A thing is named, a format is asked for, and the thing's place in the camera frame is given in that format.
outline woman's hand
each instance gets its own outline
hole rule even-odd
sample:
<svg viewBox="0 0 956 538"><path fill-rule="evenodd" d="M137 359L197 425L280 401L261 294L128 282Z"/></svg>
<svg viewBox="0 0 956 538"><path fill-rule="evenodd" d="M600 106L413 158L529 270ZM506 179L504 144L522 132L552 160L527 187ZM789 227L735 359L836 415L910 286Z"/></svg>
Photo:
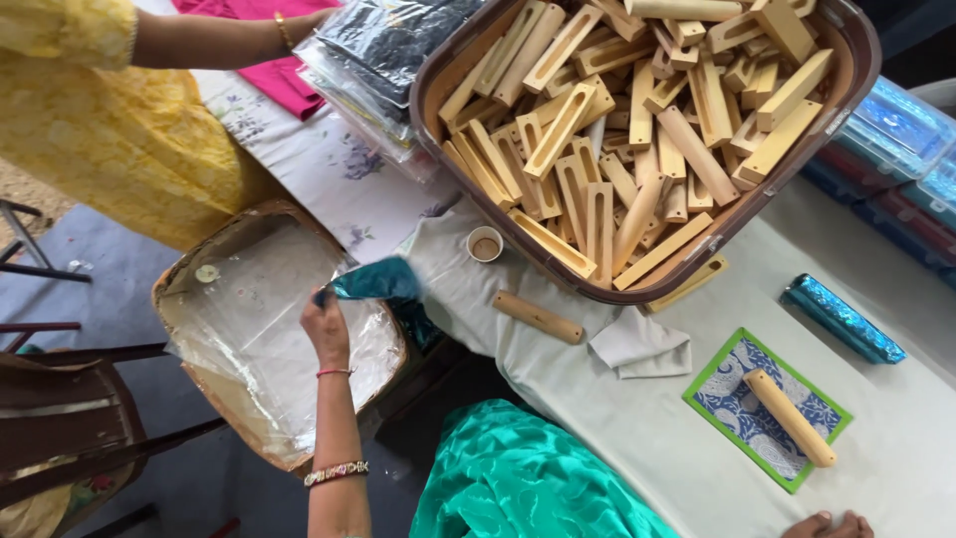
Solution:
<svg viewBox="0 0 956 538"><path fill-rule="evenodd" d="M830 529L833 517L830 512L822 511L810 516L784 532L782 538L874 538L866 518L859 517L850 510L843 515L843 523Z"/></svg>
<svg viewBox="0 0 956 538"><path fill-rule="evenodd" d="M316 293L324 295L324 306L315 305ZM323 370L348 370L349 368L349 328L345 324L342 311L338 308L338 297L320 288L313 288L309 302L302 310L299 324L305 329L315 354L318 355L318 365Z"/></svg>

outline brown plastic basket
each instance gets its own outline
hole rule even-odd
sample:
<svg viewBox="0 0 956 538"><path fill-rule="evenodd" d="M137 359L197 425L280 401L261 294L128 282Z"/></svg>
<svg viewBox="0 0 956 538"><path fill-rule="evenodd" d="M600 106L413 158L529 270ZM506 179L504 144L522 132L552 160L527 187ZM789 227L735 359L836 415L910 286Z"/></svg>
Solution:
<svg viewBox="0 0 956 538"><path fill-rule="evenodd" d="M454 172L461 190L477 204L489 223L514 248L557 281L602 303L649 303L670 293L689 278L767 205L814 153L833 137L850 112L869 93L880 73L880 44L873 25L862 10L846 0L819 0L816 11L809 16L820 32L818 42L834 49L836 68L830 75L830 95L816 122L763 183L753 191L745 192L714 218L706 230L639 280L638 289L607 290L582 279L515 225L441 149L447 134L438 117L439 108L471 67L508 30L522 5L524 2L518 0L489 0L428 57L412 87L412 123L428 152Z"/></svg>

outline shiny blue wrapping paper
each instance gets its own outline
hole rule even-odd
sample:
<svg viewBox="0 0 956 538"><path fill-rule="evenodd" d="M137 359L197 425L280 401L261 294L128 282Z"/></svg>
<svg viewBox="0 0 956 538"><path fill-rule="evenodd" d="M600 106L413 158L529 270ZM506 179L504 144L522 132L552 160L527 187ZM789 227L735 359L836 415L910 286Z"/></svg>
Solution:
<svg viewBox="0 0 956 538"><path fill-rule="evenodd" d="M800 308L873 364L895 365L906 358L906 352L896 342L806 273L794 279L784 290L780 302Z"/></svg>
<svg viewBox="0 0 956 538"><path fill-rule="evenodd" d="M392 256L339 275L315 294L318 306L332 290L345 301L385 299L399 324L418 344L422 353L445 335L424 313L420 302L424 291L411 266L403 258Z"/></svg>

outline teal satin fabric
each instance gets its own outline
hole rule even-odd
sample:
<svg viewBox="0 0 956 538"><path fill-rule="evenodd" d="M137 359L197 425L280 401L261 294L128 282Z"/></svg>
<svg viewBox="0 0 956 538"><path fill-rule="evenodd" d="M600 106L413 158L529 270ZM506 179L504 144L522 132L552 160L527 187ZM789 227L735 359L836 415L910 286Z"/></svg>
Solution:
<svg viewBox="0 0 956 538"><path fill-rule="evenodd" d="M411 538L678 538L567 432L505 400L445 420Z"/></svg>

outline paper cup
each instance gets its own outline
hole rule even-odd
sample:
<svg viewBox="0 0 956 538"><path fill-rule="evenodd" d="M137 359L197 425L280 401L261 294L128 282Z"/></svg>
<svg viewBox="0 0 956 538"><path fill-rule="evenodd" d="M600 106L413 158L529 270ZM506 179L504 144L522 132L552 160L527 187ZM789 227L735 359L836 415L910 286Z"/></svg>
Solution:
<svg viewBox="0 0 956 538"><path fill-rule="evenodd" d="M472 258L487 263L501 256L501 251L505 250L505 241L494 228L482 226L468 235L467 246L468 254Z"/></svg>

